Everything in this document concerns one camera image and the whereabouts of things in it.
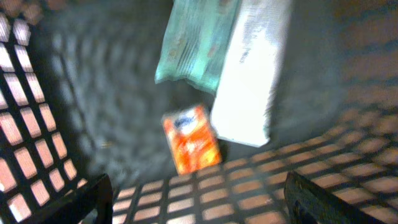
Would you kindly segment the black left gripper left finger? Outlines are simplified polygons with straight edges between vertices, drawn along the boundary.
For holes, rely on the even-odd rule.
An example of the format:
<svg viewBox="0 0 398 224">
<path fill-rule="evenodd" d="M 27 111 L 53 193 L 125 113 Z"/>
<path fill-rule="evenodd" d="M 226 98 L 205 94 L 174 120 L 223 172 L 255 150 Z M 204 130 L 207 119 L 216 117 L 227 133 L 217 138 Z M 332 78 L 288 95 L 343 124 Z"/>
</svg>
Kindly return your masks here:
<svg viewBox="0 0 398 224">
<path fill-rule="evenodd" d="M 112 223 L 113 189 L 107 174 L 98 176 L 76 191 L 40 209 L 21 223 L 80 223 L 92 210 L 98 213 L 95 223 Z"/>
</svg>

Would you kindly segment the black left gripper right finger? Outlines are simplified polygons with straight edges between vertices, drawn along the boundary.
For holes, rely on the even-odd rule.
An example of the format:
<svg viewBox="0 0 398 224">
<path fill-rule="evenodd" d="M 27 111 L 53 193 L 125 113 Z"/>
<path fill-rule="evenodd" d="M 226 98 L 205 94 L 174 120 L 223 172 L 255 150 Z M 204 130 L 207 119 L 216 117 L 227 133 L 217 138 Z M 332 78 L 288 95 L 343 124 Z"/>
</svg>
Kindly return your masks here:
<svg viewBox="0 0 398 224">
<path fill-rule="evenodd" d="M 384 224 L 295 171 L 287 174 L 284 197 L 289 211 L 289 222 L 293 224 Z"/>
</svg>

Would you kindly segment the white tube gold cap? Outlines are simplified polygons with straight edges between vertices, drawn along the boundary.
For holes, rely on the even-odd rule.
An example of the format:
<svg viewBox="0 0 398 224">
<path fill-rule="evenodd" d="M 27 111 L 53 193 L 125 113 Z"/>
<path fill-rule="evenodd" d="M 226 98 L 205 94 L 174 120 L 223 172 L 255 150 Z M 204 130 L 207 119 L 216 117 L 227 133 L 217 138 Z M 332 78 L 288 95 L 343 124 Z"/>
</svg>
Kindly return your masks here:
<svg viewBox="0 0 398 224">
<path fill-rule="evenodd" d="M 253 147 L 270 140 L 273 87 L 282 67 L 292 0 L 243 0 L 210 113 L 218 137 Z"/>
</svg>

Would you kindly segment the orange small carton box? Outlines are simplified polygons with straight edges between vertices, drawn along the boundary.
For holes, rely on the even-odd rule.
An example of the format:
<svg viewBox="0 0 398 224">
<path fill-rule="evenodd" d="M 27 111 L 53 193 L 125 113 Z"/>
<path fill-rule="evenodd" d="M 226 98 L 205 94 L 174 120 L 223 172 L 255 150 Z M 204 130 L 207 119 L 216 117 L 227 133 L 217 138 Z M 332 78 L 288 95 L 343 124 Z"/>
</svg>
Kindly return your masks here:
<svg viewBox="0 0 398 224">
<path fill-rule="evenodd" d="M 203 105 L 165 114 L 162 126 L 178 175 L 222 162 L 218 141 Z"/>
</svg>

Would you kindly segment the teal snack packet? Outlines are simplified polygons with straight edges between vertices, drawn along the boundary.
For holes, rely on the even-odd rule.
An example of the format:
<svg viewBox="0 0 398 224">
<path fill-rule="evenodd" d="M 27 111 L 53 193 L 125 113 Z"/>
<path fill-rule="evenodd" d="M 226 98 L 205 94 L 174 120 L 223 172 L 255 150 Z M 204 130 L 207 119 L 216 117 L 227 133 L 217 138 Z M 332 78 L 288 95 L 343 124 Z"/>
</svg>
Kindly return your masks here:
<svg viewBox="0 0 398 224">
<path fill-rule="evenodd" d="M 186 80 L 214 94 L 239 5 L 240 0 L 174 1 L 155 82 Z"/>
</svg>

